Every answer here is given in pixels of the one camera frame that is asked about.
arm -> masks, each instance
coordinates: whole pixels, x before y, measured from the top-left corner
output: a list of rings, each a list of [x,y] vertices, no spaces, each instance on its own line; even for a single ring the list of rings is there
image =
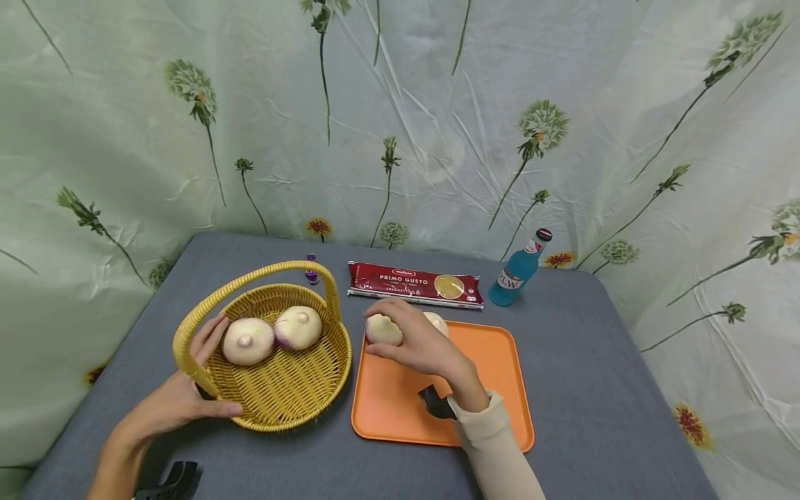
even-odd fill
[[[190,352],[202,366],[217,348],[228,320],[222,314],[208,321],[192,339]],[[147,449],[160,434],[203,417],[230,418],[242,406],[230,401],[206,401],[194,382],[179,371],[136,405],[117,424],[100,452],[98,470],[87,500],[130,500],[136,494]]]
[[[443,377],[458,421],[456,433],[486,500],[544,500],[544,493],[519,450],[502,398],[483,388],[475,364],[399,298],[377,301],[364,315],[384,314],[400,328],[403,344],[372,344],[368,354],[392,359],[424,374]]]
[[[545,495],[519,450],[500,394],[483,389],[474,366],[448,378],[447,400],[456,414],[455,430],[470,458],[486,500],[544,500]]]

small purple toy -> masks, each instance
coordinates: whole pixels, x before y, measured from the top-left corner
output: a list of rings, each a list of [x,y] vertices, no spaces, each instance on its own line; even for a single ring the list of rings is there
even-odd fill
[[[317,256],[314,254],[308,254],[306,256],[306,260],[311,262],[316,262]],[[317,276],[316,271],[306,270],[306,278],[308,278],[308,283],[311,285],[316,285],[317,283],[319,283],[319,276]]]

hand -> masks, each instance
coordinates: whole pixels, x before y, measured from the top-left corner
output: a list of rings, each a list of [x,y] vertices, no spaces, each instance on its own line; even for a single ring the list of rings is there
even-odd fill
[[[367,309],[364,316],[368,318],[374,314],[388,316],[402,332],[403,341],[400,346],[370,344],[366,347],[368,354],[445,379],[472,366],[472,361],[436,330],[422,311],[408,302],[396,297],[381,299]]]
[[[200,366],[204,366],[214,353],[228,323],[228,318],[220,313],[203,325],[192,339],[189,349]],[[240,414],[242,406],[238,403],[203,399],[194,381],[178,371],[136,405],[120,422],[118,431],[134,441],[141,441],[175,430],[198,418],[231,418]]]

blue bottle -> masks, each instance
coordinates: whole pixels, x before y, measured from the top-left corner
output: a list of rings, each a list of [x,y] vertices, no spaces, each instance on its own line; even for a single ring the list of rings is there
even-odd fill
[[[505,307],[514,301],[519,291],[539,269],[539,257],[551,239],[553,233],[541,228],[536,231],[536,235],[530,239],[525,248],[511,255],[506,267],[500,271],[498,280],[489,289],[489,298],[492,302]]]

basket handle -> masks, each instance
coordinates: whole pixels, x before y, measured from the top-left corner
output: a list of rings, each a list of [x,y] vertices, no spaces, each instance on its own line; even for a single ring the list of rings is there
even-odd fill
[[[197,304],[194,309],[181,321],[178,330],[175,332],[175,337],[172,340],[172,352],[175,355],[175,362],[178,368],[184,373],[192,377],[192,379],[203,388],[205,392],[214,396],[218,395],[217,389],[211,383],[208,376],[208,371],[204,366],[200,366],[194,359],[191,352],[189,352],[189,345],[192,341],[194,331],[200,326],[202,320],[208,315],[213,308],[215,308],[222,300],[235,292],[242,286],[246,285],[253,280],[267,276],[268,274],[278,273],[286,270],[312,270],[322,277],[322,284],[325,287],[325,302],[330,311],[334,314],[334,319],[337,322],[342,320],[339,311],[339,295],[336,291],[336,281],[334,276],[322,264],[312,261],[286,261],[276,262],[267,267],[256,269],[244,276],[240,276],[228,283],[221,286],[217,291],[202,300]]]

